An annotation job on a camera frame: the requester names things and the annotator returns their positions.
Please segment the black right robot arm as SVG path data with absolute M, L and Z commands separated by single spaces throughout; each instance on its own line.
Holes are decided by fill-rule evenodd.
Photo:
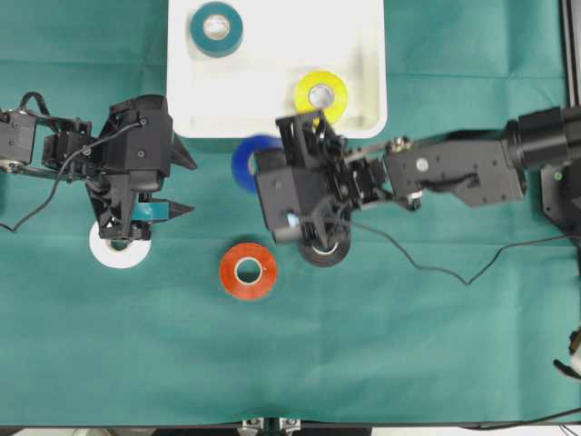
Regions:
M 525 172 L 541 170 L 545 215 L 565 233 L 580 228 L 580 110 L 527 114 L 501 130 L 399 138 L 357 150 L 320 111 L 277 120 L 282 145 L 257 152 L 255 181 L 276 241 L 328 250 L 350 239 L 352 212 L 379 203 L 419 208 L 426 191 L 471 207 L 520 200 Z

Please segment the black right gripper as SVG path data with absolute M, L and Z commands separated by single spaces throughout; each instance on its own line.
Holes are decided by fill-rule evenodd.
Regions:
M 346 242 L 353 211 L 394 199 L 384 188 L 383 163 L 352 152 L 321 110 L 282 117 L 276 125 L 282 147 L 255 154 L 261 210 L 275 242 Z

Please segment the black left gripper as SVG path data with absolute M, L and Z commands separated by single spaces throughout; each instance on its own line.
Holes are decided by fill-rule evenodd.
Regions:
M 103 239 L 149 240 L 152 223 L 194 211 L 193 206 L 168 200 L 138 202 L 162 189 L 171 163 L 188 170 L 198 167 L 181 138 L 173 135 L 162 95 L 141 95 L 111 106 L 96 138 L 77 132 L 47 136 L 43 165 L 58 171 L 74 152 L 78 155 L 64 173 L 84 180 Z

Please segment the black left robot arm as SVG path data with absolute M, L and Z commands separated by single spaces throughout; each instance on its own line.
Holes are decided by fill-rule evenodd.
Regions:
M 155 198 L 174 165 L 197 167 L 160 94 L 112 105 L 97 136 L 89 121 L 50 114 L 37 92 L 1 113 L 2 172 L 84 183 L 98 235 L 108 242 L 148 242 L 153 224 L 193 211 Z

